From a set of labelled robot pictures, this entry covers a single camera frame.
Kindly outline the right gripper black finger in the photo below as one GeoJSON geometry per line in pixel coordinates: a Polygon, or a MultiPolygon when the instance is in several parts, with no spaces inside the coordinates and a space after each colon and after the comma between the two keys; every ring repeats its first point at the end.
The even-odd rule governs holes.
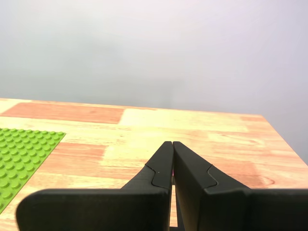
{"type": "Polygon", "coordinates": [[[120,189],[46,189],[17,207],[22,231],[167,231],[174,149],[164,142],[120,189]]]}
{"type": "Polygon", "coordinates": [[[252,189],[181,142],[173,147],[177,204],[185,230],[307,230],[307,189],[252,189]]]}

